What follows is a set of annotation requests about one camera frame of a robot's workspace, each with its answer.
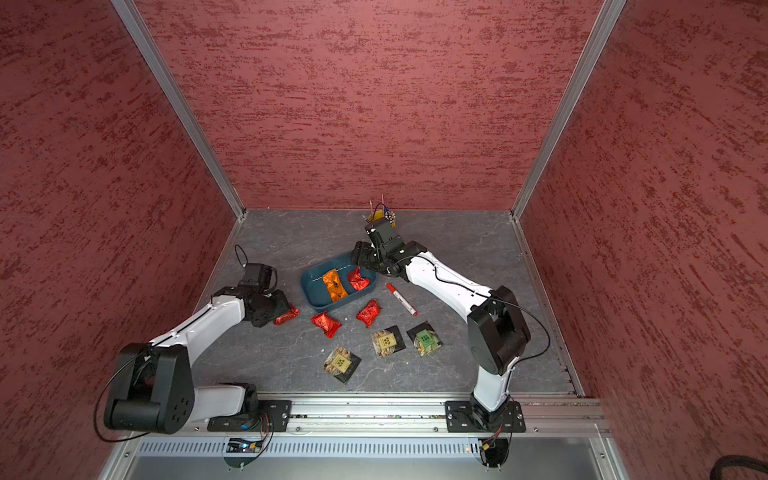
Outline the teal plastic storage box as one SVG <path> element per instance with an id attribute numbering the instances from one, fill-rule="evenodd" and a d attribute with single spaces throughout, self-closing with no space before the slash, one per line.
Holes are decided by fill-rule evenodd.
<path id="1" fill-rule="evenodd" d="M 377 273 L 355 264 L 348 252 L 309 267 L 300 283 L 309 306 L 322 313 L 372 293 Z"/>

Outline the black yellow tea pouch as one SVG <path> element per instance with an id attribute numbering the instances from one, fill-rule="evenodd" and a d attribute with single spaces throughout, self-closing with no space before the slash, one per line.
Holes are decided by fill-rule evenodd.
<path id="1" fill-rule="evenodd" d="M 323 363 L 324 370 L 347 384 L 361 363 L 361 358 L 343 347 L 336 347 Z"/>
<path id="2" fill-rule="evenodd" d="M 371 340 L 375 354 L 382 358 L 389 357 L 406 348 L 398 326 L 391 326 L 374 332 L 371 335 Z"/>

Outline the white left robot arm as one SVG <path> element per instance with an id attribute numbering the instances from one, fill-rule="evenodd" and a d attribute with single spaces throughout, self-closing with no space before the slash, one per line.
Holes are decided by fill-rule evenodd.
<path id="1" fill-rule="evenodd" d="M 249 322 L 260 328 L 294 312 L 285 294 L 256 287 L 226 287 L 201 310 L 171 331 L 147 343 L 131 343 L 118 354 L 115 371 L 102 394 L 103 419 L 94 428 L 174 434 L 190 423 L 207 421 L 210 431 L 245 432 L 273 429 L 270 414 L 259 405 L 249 383 L 196 386 L 195 361 L 234 326 Z"/>

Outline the red foil tea bag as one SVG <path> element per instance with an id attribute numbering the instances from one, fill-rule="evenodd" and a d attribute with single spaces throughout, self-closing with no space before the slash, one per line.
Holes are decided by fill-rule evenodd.
<path id="1" fill-rule="evenodd" d="M 322 312 L 313 316 L 311 322 L 313 325 L 320 328 L 323 331 L 323 334 L 329 339 L 332 339 L 342 327 L 342 323 L 333 318 L 328 312 Z"/>
<path id="2" fill-rule="evenodd" d="M 363 322 L 367 328 L 371 328 L 379 314 L 381 307 L 376 299 L 370 300 L 356 315 L 356 319 Z"/>
<path id="3" fill-rule="evenodd" d="M 288 321 L 291 321 L 291 320 L 295 319 L 296 317 L 298 317 L 299 314 L 300 314 L 300 310 L 298 308 L 296 308 L 293 304 L 290 304 L 288 311 L 286 313 L 280 315 L 278 318 L 276 318 L 273 321 L 273 324 L 276 325 L 276 326 L 283 325 L 283 324 L 287 323 Z"/>

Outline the black green tea pouch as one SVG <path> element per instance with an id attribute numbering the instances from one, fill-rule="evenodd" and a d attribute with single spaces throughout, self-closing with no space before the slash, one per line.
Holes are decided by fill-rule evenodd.
<path id="1" fill-rule="evenodd" d="M 422 322 L 407 331 L 420 356 L 428 356 L 440 349 L 442 340 L 429 322 Z"/>

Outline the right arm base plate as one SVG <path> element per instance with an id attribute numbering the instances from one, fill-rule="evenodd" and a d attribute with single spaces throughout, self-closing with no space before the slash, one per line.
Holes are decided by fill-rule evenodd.
<path id="1" fill-rule="evenodd" d="M 525 433 L 527 430 L 517 401 L 507 400 L 494 411 L 486 410 L 474 398 L 447 401 L 444 407 L 449 433 Z"/>

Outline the orange foil tea bag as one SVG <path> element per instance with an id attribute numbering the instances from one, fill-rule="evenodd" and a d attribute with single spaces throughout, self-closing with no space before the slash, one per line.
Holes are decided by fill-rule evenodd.
<path id="1" fill-rule="evenodd" d="M 348 292 L 346 291 L 343 282 L 341 281 L 341 277 L 337 269 L 332 269 L 326 272 L 322 276 L 322 280 L 332 303 L 342 300 L 348 296 Z"/>

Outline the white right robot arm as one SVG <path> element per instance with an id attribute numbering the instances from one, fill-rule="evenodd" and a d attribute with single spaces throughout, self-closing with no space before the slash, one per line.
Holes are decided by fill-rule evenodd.
<path id="1" fill-rule="evenodd" d="M 359 241 L 353 264 L 419 286 L 455 311 L 467 326 L 469 350 L 478 364 L 470 402 L 474 422 L 488 428 L 507 410 L 514 366 L 523 360 L 531 332 L 513 292 L 483 286 L 438 260 L 424 246 L 402 242 L 390 249 Z"/>

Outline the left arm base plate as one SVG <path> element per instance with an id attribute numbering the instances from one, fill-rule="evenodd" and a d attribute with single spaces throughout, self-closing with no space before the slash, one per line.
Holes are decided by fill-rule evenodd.
<path id="1" fill-rule="evenodd" d="M 252 410 L 241 411 L 230 416 L 213 417 L 208 421 L 209 432 L 227 433 L 270 433 L 285 432 L 291 417 L 290 400 L 259 400 L 252 404 Z"/>

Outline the small red tea bag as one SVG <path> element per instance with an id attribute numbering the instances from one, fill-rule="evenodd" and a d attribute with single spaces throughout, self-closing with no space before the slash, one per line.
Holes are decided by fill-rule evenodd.
<path id="1" fill-rule="evenodd" d="M 369 287 L 371 281 L 364 277 L 361 273 L 361 268 L 357 266 L 354 270 L 347 274 L 347 279 L 350 286 L 356 291 L 360 292 Z"/>

